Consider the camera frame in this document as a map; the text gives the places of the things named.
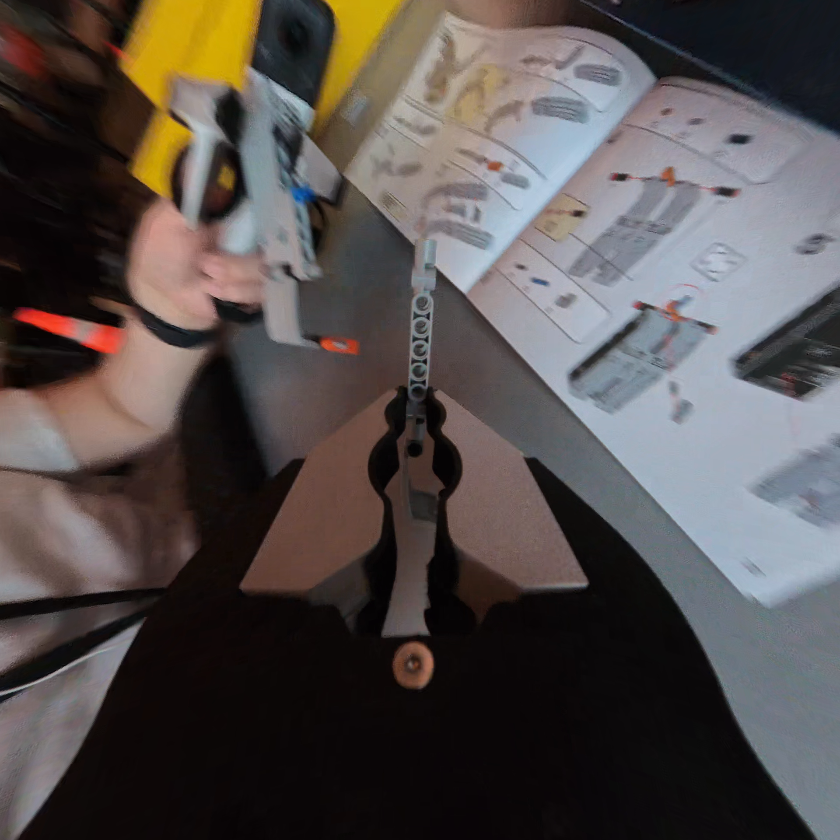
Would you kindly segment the black wristband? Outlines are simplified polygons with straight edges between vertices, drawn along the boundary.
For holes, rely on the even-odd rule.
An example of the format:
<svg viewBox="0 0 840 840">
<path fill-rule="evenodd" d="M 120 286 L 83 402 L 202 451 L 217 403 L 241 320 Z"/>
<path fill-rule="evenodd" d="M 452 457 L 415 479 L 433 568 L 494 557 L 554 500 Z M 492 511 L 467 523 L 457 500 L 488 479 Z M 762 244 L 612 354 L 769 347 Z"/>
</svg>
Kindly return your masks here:
<svg viewBox="0 0 840 840">
<path fill-rule="evenodd" d="M 221 329 L 186 329 L 178 327 L 143 308 L 136 301 L 132 301 L 133 311 L 140 323 L 157 340 L 178 350 L 197 350 L 215 343 Z"/>
</svg>

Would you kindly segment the grey toy beam arm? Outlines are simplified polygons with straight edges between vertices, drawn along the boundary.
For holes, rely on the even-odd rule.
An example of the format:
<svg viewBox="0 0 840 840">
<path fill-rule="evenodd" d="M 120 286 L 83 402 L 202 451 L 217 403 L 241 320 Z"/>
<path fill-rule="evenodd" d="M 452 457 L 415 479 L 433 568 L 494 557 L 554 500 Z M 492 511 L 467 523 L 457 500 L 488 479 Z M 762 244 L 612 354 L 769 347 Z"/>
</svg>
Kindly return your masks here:
<svg viewBox="0 0 840 840">
<path fill-rule="evenodd" d="M 411 276 L 412 306 L 406 385 L 406 455 L 417 458 L 424 451 L 425 401 L 429 390 L 429 365 L 434 328 L 433 293 L 437 285 L 437 244 L 432 239 L 416 243 Z"/>
</svg>

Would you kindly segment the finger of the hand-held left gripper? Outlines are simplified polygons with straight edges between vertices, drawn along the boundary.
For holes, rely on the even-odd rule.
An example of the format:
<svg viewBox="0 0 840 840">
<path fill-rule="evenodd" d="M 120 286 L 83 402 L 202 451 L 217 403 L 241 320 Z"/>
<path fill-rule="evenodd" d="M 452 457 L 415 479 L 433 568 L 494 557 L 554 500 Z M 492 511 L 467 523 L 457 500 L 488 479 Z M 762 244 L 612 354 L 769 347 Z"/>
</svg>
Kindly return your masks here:
<svg viewBox="0 0 840 840">
<path fill-rule="evenodd" d="M 238 144 L 247 198 L 253 218 L 255 246 L 261 252 L 268 279 L 266 246 L 277 225 L 278 163 L 272 130 L 296 128 L 308 133 L 312 108 L 297 95 L 256 69 L 248 69 L 243 89 L 245 125 Z"/>
</svg>

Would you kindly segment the white instruction booklet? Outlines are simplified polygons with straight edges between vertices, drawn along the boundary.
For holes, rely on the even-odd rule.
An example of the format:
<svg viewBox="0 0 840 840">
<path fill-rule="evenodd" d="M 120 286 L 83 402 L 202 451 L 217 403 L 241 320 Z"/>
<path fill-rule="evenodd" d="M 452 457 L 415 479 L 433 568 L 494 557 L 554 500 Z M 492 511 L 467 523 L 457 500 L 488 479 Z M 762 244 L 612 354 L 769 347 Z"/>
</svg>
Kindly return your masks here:
<svg viewBox="0 0 840 840">
<path fill-rule="evenodd" d="M 745 596 L 838 579 L 838 133 L 441 14 L 345 174 Z"/>
</svg>

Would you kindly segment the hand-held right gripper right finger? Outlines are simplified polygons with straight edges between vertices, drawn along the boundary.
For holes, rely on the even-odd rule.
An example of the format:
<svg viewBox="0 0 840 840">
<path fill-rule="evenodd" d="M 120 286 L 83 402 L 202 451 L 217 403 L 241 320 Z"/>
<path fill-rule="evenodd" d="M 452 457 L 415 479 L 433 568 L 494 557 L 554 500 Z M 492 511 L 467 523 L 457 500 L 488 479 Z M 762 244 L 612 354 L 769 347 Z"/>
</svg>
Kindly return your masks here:
<svg viewBox="0 0 840 840">
<path fill-rule="evenodd" d="M 525 595 L 565 594 L 589 581 L 524 454 L 445 394 L 440 431 L 455 472 L 438 503 L 454 551 L 451 592 L 475 615 Z"/>
</svg>

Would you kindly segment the grey toy frame assembly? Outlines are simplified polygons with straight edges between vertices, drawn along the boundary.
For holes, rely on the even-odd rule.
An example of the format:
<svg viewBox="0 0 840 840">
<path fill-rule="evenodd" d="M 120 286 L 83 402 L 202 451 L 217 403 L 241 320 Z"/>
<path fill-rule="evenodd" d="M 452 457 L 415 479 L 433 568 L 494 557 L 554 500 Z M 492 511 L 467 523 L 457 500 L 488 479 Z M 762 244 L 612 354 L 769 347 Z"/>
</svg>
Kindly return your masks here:
<svg viewBox="0 0 840 840">
<path fill-rule="evenodd" d="M 278 344 L 358 355 L 357 340 L 306 332 L 301 320 L 301 286 L 322 276 L 318 250 L 327 227 L 324 207 L 341 204 L 345 178 L 306 132 L 277 125 L 272 141 L 278 216 L 266 246 L 268 337 Z"/>
</svg>

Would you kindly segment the grey desk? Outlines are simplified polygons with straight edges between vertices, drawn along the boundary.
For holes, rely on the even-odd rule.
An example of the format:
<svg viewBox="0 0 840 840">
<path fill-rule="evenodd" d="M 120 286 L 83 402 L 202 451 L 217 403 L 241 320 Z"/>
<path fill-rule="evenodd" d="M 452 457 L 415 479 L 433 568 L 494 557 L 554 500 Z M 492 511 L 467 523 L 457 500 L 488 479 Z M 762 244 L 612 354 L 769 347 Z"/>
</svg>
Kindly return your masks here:
<svg viewBox="0 0 840 840">
<path fill-rule="evenodd" d="M 509 280 L 469 294 L 445 275 L 433 376 L 479 420 L 536 458 L 643 556 L 693 626 L 741 728 L 818 838 L 838 838 L 838 526 L 814 526 L 750 492 L 838 435 L 838 375 L 803 397 L 753 384 L 737 358 L 838 287 L 838 133 L 695 70 L 658 73 L 740 93 L 794 123 L 799 143 L 744 208 L 704 200 L 613 287 L 576 281 L 610 318 L 568 341 Z M 608 415 L 567 395 L 567 374 L 629 319 L 633 295 L 697 287 L 720 326 L 679 372 L 694 405 L 669 419 L 667 379 Z"/>
</svg>

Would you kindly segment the yellow plastic bin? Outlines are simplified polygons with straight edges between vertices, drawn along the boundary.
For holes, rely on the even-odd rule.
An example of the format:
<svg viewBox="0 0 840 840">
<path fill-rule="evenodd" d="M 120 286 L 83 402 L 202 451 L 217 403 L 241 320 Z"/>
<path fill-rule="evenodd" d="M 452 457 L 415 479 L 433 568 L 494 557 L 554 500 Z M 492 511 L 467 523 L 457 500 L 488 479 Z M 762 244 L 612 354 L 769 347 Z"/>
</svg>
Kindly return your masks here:
<svg viewBox="0 0 840 840">
<path fill-rule="evenodd" d="M 335 38 L 316 105 L 318 134 L 350 90 L 404 2 L 329 1 Z M 174 76 L 226 82 L 241 88 L 256 39 L 260 1 L 143 2 L 120 66 L 154 106 L 134 152 L 131 172 L 160 196 L 171 197 L 175 158 L 189 133 L 169 116 Z"/>
</svg>

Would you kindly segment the person's left forearm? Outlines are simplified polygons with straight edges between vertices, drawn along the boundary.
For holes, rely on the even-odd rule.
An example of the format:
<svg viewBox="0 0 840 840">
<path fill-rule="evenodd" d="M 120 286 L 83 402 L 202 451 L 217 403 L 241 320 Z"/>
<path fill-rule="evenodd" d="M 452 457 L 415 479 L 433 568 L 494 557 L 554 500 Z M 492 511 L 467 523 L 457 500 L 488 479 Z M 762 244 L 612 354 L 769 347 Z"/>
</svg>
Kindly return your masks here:
<svg viewBox="0 0 840 840">
<path fill-rule="evenodd" d="M 174 429 L 211 352 L 163 343 L 132 319 L 116 353 L 78 378 L 49 385 L 43 400 L 80 466 L 116 464 Z"/>
</svg>

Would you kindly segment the person's left hand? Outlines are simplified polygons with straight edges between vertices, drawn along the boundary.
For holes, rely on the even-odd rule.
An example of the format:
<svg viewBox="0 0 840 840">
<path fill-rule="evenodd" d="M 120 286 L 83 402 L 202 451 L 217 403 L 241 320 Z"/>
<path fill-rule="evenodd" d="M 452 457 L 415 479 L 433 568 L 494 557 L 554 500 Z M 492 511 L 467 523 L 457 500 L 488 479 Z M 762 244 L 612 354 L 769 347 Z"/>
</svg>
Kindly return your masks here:
<svg viewBox="0 0 840 840">
<path fill-rule="evenodd" d="M 230 255 L 218 228 L 193 229 L 176 205 L 156 197 L 143 212 L 129 250 L 129 295 L 143 310 L 177 328 L 209 330 L 221 321 L 217 301 L 255 312 L 264 301 L 261 254 Z"/>
</svg>

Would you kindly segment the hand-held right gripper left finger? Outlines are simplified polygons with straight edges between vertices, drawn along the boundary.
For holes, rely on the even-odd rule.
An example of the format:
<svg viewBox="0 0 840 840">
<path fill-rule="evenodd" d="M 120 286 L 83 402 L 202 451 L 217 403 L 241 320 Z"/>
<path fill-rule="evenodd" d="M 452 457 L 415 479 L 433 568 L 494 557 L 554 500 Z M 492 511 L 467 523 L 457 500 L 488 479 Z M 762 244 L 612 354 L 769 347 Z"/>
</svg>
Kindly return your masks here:
<svg viewBox="0 0 840 840">
<path fill-rule="evenodd" d="M 334 606 L 346 621 L 371 602 L 364 559 L 382 536 L 385 506 L 369 460 L 389 431 L 385 410 L 396 396 L 379 396 L 305 458 L 241 592 Z"/>
</svg>

